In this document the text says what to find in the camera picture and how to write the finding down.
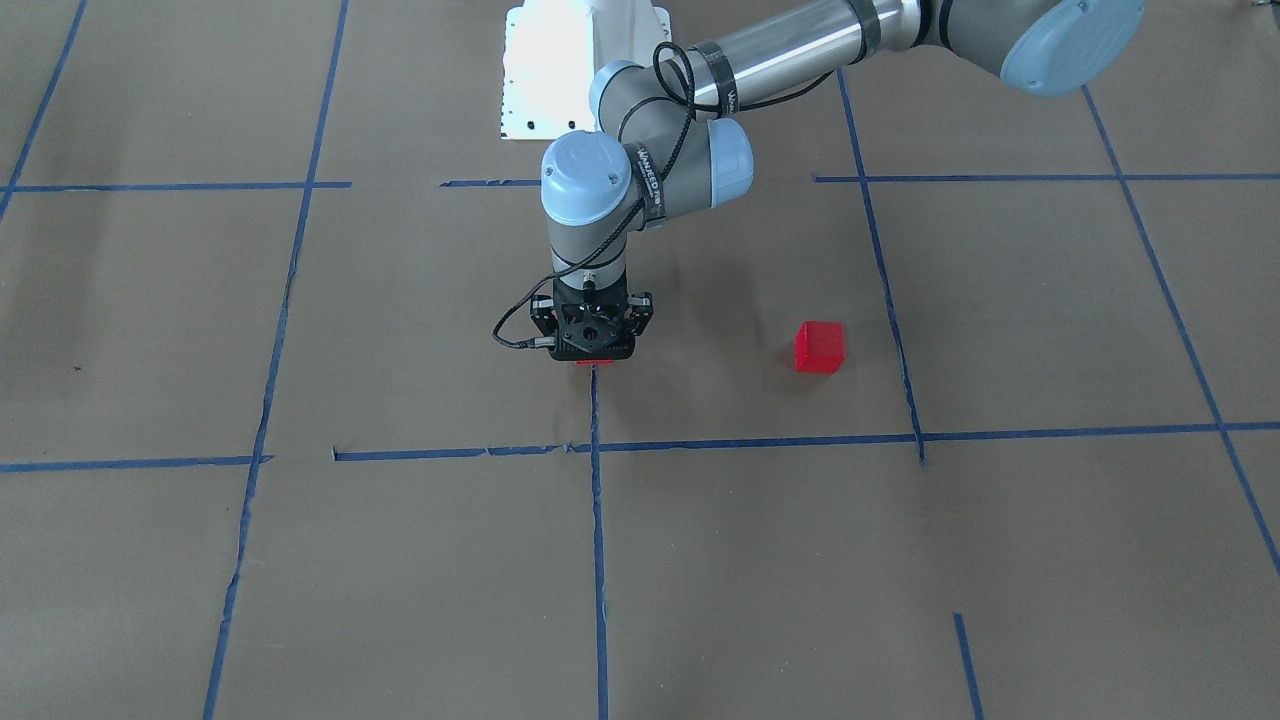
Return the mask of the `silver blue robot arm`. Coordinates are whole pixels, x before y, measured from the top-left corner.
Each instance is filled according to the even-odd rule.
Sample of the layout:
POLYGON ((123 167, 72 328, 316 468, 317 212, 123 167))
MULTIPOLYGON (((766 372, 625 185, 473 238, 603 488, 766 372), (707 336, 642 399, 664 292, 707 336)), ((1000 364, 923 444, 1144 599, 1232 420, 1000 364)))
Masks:
POLYGON ((739 114, 801 97, 879 51, 925 45, 1056 97, 1103 72, 1144 13, 1142 1, 812 1, 603 65, 588 90, 594 128, 563 133, 541 158, 553 268, 515 305, 534 337, 506 347, 562 363, 630 357, 654 310, 649 293, 628 290, 628 237, 749 192, 754 154, 739 114))

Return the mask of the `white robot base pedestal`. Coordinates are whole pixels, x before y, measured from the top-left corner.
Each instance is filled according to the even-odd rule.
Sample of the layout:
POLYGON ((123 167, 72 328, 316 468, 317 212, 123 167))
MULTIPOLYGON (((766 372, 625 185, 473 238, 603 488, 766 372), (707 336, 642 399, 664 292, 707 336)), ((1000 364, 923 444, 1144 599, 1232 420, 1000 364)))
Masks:
POLYGON ((617 60, 646 65, 672 22, 653 1, 524 1, 504 32, 499 136, 541 141, 593 131, 595 73, 617 60))

